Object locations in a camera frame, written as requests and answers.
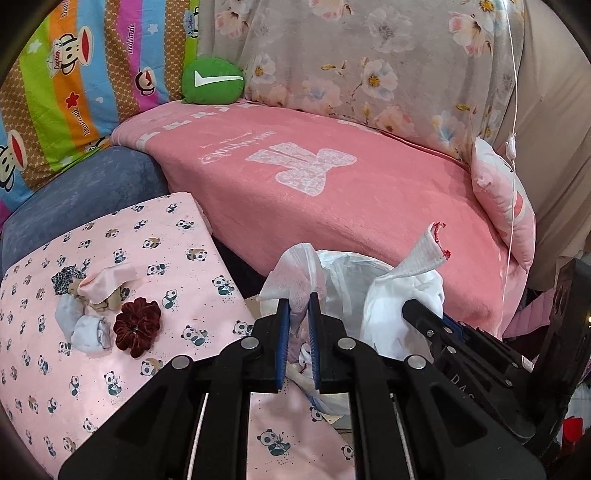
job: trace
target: white logo on pink blanket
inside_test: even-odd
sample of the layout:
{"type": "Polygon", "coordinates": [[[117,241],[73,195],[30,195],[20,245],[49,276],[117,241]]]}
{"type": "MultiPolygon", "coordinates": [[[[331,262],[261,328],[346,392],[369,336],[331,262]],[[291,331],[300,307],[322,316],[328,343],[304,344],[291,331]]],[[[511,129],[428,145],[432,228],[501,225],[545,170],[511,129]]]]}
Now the white logo on pink blanket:
{"type": "Polygon", "coordinates": [[[357,157],[331,148],[321,148],[315,154],[288,142],[273,145],[269,150],[259,150],[246,160],[289,168],[275,175],[275,179],[314,197],[324,190],[326,174],[331,168],[352,165],[357,157]]]}

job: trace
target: metal screw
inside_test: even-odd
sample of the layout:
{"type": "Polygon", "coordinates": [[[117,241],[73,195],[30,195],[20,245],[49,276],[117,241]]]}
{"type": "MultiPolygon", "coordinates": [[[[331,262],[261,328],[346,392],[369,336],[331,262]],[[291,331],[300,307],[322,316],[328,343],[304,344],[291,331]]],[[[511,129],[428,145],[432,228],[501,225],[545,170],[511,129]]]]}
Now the metal screw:
{"type": "Polygon", "coordinates": [[[246,350],[252,350],[253,348],[258,347],[258,338],[256,338],[256,337],[243,338],[242,342],[240,342],[240,345],[242,348],[245,348],[246,350]]]}
{"type": "Polygon", "coordinates": [[[409,367],[416,370],[425,368],[425,365],[427,365],[427,361],[420,355],[409,356],[407,362],[409,367]]]}
{"type": "Polygon", "coordinates": [[[343,350],[352,350],[355,348],[355,345],[357,345],[355,340],[353,340],[351,337],[343,337],[339,339],[336,344],[339,345],[339,347],[341,347],[343,350]]]}
{"type": "Polygon", "coordinates": [[[182,370],[183,368],[187,368],[191,363],[188,356],[179,355],[173,358],[173,368],[176,370],[182,370]]]}

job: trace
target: pink cloth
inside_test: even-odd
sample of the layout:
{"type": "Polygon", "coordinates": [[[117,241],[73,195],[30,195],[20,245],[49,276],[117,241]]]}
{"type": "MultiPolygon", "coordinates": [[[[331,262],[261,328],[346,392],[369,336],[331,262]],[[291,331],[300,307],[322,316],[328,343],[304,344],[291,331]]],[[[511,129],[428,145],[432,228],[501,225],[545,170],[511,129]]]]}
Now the pink cloth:
{"type": "Polygon", "coordinates": [[[101,303],[125,282],[137,278],[138,274],[131,263],[113,265],[98,273],[87,274],[78,285],[78,295],[86,297],[91,303],[101,303]]]}
{"type": "Polygon", "coordinates": [[[500,335],[525,287],[453,160],[363,126],[252,103],[166,103],[120,125],[111,141],[152,155],[173,191],[201,204],[214,235],[262,274],[300,242],[397,265],[425,225],[447,225],[445,311],[500,335]]]}
{"type": "MultiPolygon", "coordinates": [[[[0,293],[0,401],[23,442],[54,477],[71,452],[171,358],[217,355],[240,339],[237,322],[253,324],[189,194],[150,200],[85,228],[11,267],[0,293]],[[91,358],[64,341],[54,318],[59,297],[51,277],[66,266],[101,271],[119,260],[138,273],[124,286],[125,301],[157,300],[161,329],[138,359],[117,348],[91,358]]],[[[111,330],[117,313],[104,312],[111,330]]],[[[345,442],[327,422],[315,420],[308,399],[288,381],[278,395],[254,394],[248,478],[353,480],[345,442]],[[281,455],[272,455],[257,438],[268,429],[281,437],[281,455]]]]}
{"type": "Polygon", "coordinates": [[[503,333],[503,337],[527,335],[544,325],[549,325],[555,291],[556,289],[552,288],[544,292],[523,310],[517,312],[503,333]]]}

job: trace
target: pink blanket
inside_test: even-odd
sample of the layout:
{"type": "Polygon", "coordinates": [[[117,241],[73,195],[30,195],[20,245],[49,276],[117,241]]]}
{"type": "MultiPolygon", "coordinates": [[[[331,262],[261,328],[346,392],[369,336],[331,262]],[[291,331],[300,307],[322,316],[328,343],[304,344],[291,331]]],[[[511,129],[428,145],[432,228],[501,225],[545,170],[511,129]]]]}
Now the pink blanket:
{"type": "Polygon", "coordinates": [[[145,151],[172,191],[188,191],[214,235],[262,274],[299,242],[397,265],[432,222],[452,257],[444,308],[500,336],[526,273],[472,193],[470,175],[440,155],[360,125],[253,103],[171,102],[120,125],[112,142],[145,151]]]}

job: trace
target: colorful striped quilt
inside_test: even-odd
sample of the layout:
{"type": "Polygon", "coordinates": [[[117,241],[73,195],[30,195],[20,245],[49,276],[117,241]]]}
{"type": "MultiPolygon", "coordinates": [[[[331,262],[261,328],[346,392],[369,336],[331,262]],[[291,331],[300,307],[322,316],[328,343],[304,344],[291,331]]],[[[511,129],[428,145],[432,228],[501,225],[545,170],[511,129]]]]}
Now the colorful striped quilt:
{"type": "Polygon", "coordinates": [[[63,0],[0,89],[0,228],[132,115],[181,98],[199,0],[63,0]]]}

